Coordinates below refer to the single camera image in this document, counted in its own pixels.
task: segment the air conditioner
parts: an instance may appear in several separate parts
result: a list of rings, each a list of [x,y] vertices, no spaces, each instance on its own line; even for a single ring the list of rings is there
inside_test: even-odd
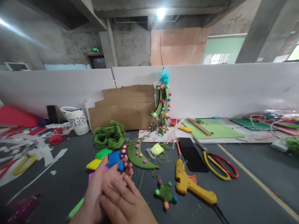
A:
[[[30,71],[30,68],[25,63],[4,62],[10,71]]]

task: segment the wooden strip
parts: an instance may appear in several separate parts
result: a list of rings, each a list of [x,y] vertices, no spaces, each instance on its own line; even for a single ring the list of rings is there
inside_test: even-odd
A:
[[[188,119],[188,121],[190,121],[192,124],[194,124],[199,130],[201,130],[203,133],[205,133],[207,136],[212,135],[211,132],[209,132],[208,130],[206,130],[203,126],[201,126],[199,123],[197,123],[196,121],[194,121],[193,119]]]
[[[242,163],[240,163],[232,154],[230,154],[222,145],[217,144],[235,163],[239,165],[261,188],[263,188],[284,210],[287,211],[297,222],[299,215],[284,203],[273,191],[271,191],[263,182],[261,182],[253,173],[251,173]]]

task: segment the black cable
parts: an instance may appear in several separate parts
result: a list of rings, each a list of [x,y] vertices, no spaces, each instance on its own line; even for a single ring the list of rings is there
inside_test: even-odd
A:
[[[161,52],[161,37],[160,37],[160,54],[161,54],[161,61],[162,61],[162,66],[163,66],[162,52]]]
[[[219,214],[221,215],[221,217],[225,220],[225,222],[226,222],[227,224],[230,224],[230,223],[228,222],[228,220],[224,217],[224,214],[222,213],[222,211],[220,210],[220,208],[218,207],[217,204],[215,204],[215,208],[217,209],[217,211],[219,212]]]

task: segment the yellow scissors handle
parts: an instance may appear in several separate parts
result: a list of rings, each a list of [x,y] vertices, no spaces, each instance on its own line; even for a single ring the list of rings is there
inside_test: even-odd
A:
[[[215,162],[215,160],[213,160],[212,159],[212,157],[211,156],[206,156],[206,152],[204,151],[203,152],[203,156],[204,156],[204,158],[205,158],[205,162],[206,162],[206,164],[207,164],[207,166],[209,167],[209,169],[217,176],[217,177],[219,177],[220,179],[222,179],[222,180],[224,180],[224,181],[229,181],[230,180],[230,176],[228,175],[228,173],[217,163],[217,162]],[[211,160],[212,161],[212,163],[214,163],[215,164],[215,166],[217,166],[218,167],[218,169],[219,170],[221,170],[221,172],[222,173],[224,173],[224,175],[225,176],[222,176],[222,175],[220,175],[219,173],[217,173],[212,167],[211,167],[211,165],[209,164],[209,162],[208,162],[208,158],[209,158],[209,160]]]
[[[25,166],[23,169],[21,169],[21,167],[24,165],[24,163],[27,161],[28,158],[32,158],[32,160],[30,161],[30,163]],[[22,172],[24,172],[25,170],[27,170],[36,160],[36,154],[31,154],[31,155],[27,155],[25,156],[25,158],[22,160],[22,162],[20,162],[20,164],[16,167],[16,169],[13,171],[13,174],[16,176]]]

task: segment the cardboard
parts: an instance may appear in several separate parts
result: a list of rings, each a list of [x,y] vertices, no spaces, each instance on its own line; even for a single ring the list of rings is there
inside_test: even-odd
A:
[[[92,132],[111,120],[122,123],[128,131],[149,128],[150,112],[156,109],[153,85],[107,89],[103,95],[104,99],[88,110]]]

